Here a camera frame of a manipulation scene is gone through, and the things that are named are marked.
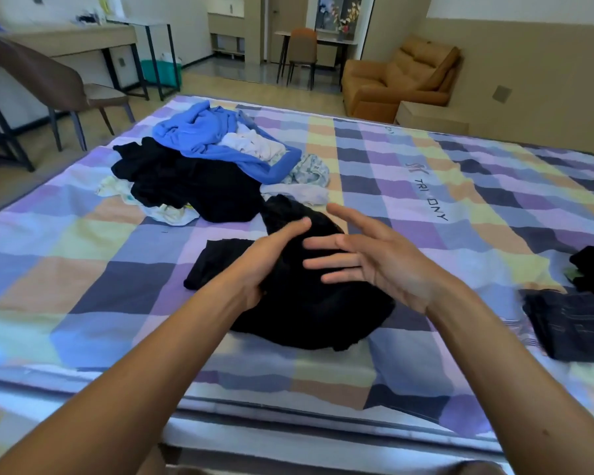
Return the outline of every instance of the white cloth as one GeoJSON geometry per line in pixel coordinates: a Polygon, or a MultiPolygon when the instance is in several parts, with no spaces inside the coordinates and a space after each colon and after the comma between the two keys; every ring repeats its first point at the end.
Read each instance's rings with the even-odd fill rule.
{"type": "Polygon", "coordinates": [[[273,195],[286,195],[294,198],[299,203],[308,203],[309,205],[325,205],[328,203],[328,189],[308,183],[262,185],[260,193],[265,200],[273,195]]]}
{"type": "Polygon", "coordinates": [[[174,227],[182,227],[200,217],[198,212],[193,208],[174,208],[168,205],[146,207],[132,196],[130,190],[133,184],[127,180],[121,180],[116,176],[107,176],[101,181],[95,193],[101,197],[120,195],[123,202],[127,205],[137,205],[150,218],[174,227]]]}
{"type": "Polygon", "coordinates": [[[238,130],[224,135],[218,145],[252,155],[262,161],[269,161],[274,156],[286,153],[286,147],[283,144],[264,138],[255,130],[250,130],[239,122],[238,130]]]}

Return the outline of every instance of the wall outlet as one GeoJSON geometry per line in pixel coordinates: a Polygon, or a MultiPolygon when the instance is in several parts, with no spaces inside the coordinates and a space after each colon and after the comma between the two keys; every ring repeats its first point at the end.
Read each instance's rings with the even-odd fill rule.
{"type": "Polygon", "coordinates": [[[495,93],[493,93],[493,100],[496,100],[499,103],[506,103],[511,94],[511,88],[502,87],[501,85],[498,85],[497,89],[495,90],[495,93]]]}

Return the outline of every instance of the gray tile floor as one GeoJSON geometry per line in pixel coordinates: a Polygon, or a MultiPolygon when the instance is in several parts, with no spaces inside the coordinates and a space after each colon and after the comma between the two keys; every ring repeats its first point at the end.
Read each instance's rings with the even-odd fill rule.
{"type": "MultiPolygon", "coordinates": [[[[241,58],[231,59],[229,57],[216,56],[208,60],[186,68],[186,71],[208,75],[209,77],[220,77],[224,79],[241,79],[253,81],[265,85],[274,85],[277,80],[277,63],[262,63],[261,65],[246,65],[241,58]]],[[[307,66],[295,68],[293,81],[290,87],[301,90],[308,89],[308,77],[310,69],[307,66]]],[[[284,69],[284,78],[279,83],[286,85],[288,66],[284,69]]],[[[339,69],[325,70],[317,68],[315,71],[314,91],[323,93],[339,93],[339,69]]]]}

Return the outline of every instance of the brown leather armchair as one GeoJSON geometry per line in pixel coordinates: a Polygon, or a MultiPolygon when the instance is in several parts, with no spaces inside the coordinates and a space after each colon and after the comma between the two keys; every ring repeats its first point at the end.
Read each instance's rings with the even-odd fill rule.
{"type": "Polygon", "coordinates": [[[462,58],[457,47],[410,35],[389,63],[348,60],[343,102],[349,116],[394,123],[401,101],[448,104],[462,58]]]}

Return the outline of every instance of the bed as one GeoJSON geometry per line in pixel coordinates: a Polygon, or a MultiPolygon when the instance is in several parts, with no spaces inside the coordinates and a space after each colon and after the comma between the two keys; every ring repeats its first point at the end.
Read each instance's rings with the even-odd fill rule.
{"type": "MultiPolygon", "coordinates": [[[[265,234],[259,215],[170,227],[95,194],[119,159],[112,146],[203,99],[174,98],[0,211],[0,381],[79,391],[191,295],[182,282],[207,240],[265,234]]],[[[331,201],[378,218],[463,279],[594,413],[590,367],[549,359],[518,295],[564,291],[568,258],[594,245],[594,156],[210,101],[324,159],[331,201]]],[[[341,353],[229,333],[181,408],[500,451],[435,328],[402,305],[341,353]]]]}

